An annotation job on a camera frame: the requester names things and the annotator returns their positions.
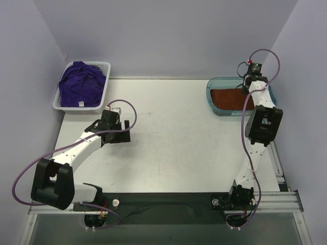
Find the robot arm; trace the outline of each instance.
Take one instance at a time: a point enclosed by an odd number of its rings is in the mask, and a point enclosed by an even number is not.
[[[252,159],[253,170],[245,154],[241,170],[230,190],[230,201],[240,206],[248,205],[254,197],[253,172],[257,171],[267,146],[275,139],[283,116],[283,111],[276,108],[270,97],[269,86],[266,86],[268,80],[262,76],[261,67],[259,63],[249,63],[242,88],[244,93],[263,91],[252,93],[254,110],[245,127],[245,144]]]
[[[106,109],[101,119],[96,120],[84,130],[83,140],[94,133],[106,130],[121,130],[120,108]],[[71,203],[92,202],[103,205],[102,188],[91,184],[74,183],[74,172],[94,151],[107,143],[130,142],[130,132],[104,133],[85,139],[83,143],[53,157],[42,159],[37,163],[31,192],[34,201],[41,202],[59,209],[66,209]]]

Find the white table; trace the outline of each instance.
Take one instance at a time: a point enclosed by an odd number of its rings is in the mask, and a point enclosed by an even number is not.
[[[206,100],[207,80],[110,80],[106,101],[125,99],[138,113],[131,142],[107,144],[75,172],[75,183],[104,192],[229,191],[244,157],[240,117],[215,115]],[[133,112],[121,120],[132,124]],[[101,115],[66,114],[56,148],[73,143]],[[262,191],[279,191],[269,152],[258,170]]]

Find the screw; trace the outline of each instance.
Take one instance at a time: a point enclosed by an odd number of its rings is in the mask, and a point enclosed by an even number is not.
[[[217,198],[214,198],[213,201],[212,201],[213,205],[214,206],[218,206],[219,205],[219,201]]]
[[[118,199],[114,199],[114,200],[112,201],[112,205],[113,205],[113,207],[118,207],[118,205],[119,205],[119,200],[118,200]]]

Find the white wall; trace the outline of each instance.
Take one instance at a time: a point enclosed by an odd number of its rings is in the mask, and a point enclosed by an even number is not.
[[[14,178],[32,160],[53,149],[62,113],[52,100],[65,66],[32,0],[4,0],[0,8],[0,238],[18,244],[28,207],[14,201]],[[30,201],[33,170],[19,184]]]
[[[68,60],[109,61],[112,77],[212,78],[271,48],[297,0],[34,2]]]
[[[326,244],[327,232],[327,2],[299,0],[273,50],[281,72],[272,84],[284,117],[276,146],[292,190],[299,190],[313,244]],[[273,76],[269,56],[264,72]]]

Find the blue tray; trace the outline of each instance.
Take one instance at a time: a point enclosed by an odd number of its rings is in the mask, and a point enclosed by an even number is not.
[[[210,91],[212,89],[231,89],[236,88],[236,86],[243,83],[243,79],[239,77],[225,77],[225,78],[212,78],[206,86],[206,98],[209,105],[211,106],[213,112],[219,116],[241,116],[241,110],[222,110],[215,106]],[[273,103],[276,105],[276,99],[272,94],[271,87],[269,87],[269,92]],[[252,110],[247,110],[245,115],[251,115]]]

